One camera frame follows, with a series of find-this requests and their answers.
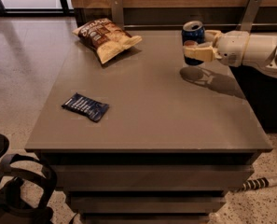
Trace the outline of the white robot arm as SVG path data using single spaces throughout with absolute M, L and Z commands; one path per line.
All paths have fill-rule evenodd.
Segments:
M 207 30 L 205 41 L 188 40 L 183 45 L 186 58 L 201 62 L 239 67 L 249 66 L 260 73 L 277 78 L 277 35 L 256 35 L 246 31 Z

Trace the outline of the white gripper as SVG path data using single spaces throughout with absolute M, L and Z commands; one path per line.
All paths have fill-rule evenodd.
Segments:
M 250 34 L 245 31 L 230 31 L 223 34 L 220 30 L 206 30 L 205 41 L 211 42 L 215 48 L 184 46 L 184 55 L 202 62 L 218 60 L 224 65 L 238 67 L 242 64 L 249 37 Z

